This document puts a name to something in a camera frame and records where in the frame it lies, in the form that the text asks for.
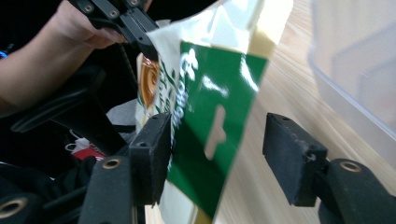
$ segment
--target snack bag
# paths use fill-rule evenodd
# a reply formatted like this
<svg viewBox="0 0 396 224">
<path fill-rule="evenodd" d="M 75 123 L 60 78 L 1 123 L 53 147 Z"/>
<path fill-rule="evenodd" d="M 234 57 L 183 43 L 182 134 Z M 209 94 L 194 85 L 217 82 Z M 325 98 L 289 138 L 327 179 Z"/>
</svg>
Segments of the snack bag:
<svg viewBox="0 0 396 224">
<path fill-rule="evenodd" d="M 292 0 L 223 0 L 148 33 L 160 59 L 140 59 L 136 128 L 172 113 L 173 155 L 160 203 L 166 223 L 213 220 L 291 7 Z"/>
</svg>

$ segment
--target black robotic claw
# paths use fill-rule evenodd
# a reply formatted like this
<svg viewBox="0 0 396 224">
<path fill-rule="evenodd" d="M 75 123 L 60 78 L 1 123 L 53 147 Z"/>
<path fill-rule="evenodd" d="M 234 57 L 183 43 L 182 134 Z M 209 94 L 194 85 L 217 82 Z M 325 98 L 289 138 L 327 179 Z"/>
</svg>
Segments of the black robotic claw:
<svg viewBox="0 0 396 224">
<path fill-rule="evenodd" d="M 143 11 L 144 0 L 69 0 L 96 28 L 113 28 L 125 36 L 129 44 L 140 48 L 145 57 L 158 61 L 158 53 L 146 32 L 158 28 Z"/>
</svg>

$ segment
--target translucent plastic box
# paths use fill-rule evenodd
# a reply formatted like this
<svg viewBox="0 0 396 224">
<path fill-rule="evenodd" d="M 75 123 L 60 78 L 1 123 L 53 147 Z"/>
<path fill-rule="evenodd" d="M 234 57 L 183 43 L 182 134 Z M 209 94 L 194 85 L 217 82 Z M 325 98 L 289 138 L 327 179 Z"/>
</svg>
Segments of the translucent plastic box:
<svg viewBox="0 0 396 224">
<path fill-rule="evenodd" d="M 396 1 L 312 0 L 320 94 L 396 168 Z"/>
</svg>

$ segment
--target human hand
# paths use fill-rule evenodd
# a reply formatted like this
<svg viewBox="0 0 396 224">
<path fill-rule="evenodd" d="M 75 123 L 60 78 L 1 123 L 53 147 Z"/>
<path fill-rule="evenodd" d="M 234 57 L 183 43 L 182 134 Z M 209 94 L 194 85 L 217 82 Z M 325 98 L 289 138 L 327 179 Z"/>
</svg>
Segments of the human hand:
<svg viewBox="0 0 396 224">
<path fill-rule="evenodd" d="M 49 26 L 63 37 L 94 49 L 105 49 L 112 44 L 126 42 L 125 37 L 113 29 L 94 28 L 88 18 L 66 0 L 59 5 Z"/>
</svg>

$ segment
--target plastic wrapper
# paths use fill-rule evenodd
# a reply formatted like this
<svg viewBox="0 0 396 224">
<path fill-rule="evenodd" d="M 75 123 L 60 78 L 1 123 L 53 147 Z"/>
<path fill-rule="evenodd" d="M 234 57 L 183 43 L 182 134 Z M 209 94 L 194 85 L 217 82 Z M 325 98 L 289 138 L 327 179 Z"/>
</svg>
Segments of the plastic wrapper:
<svg viewBox="0 0 396 224">
<path fill-rule="evenodd" d="M 291 7 L 291 0 L 218 1 L 148 33 L 160 57 L 158 67 L 140 58 L 136 128 L 172 113 L 173 154 L 160 203 L 166 223 L 213 220 Z M 149 72 L 156 69 L 158 76 Z"/>
</svg>

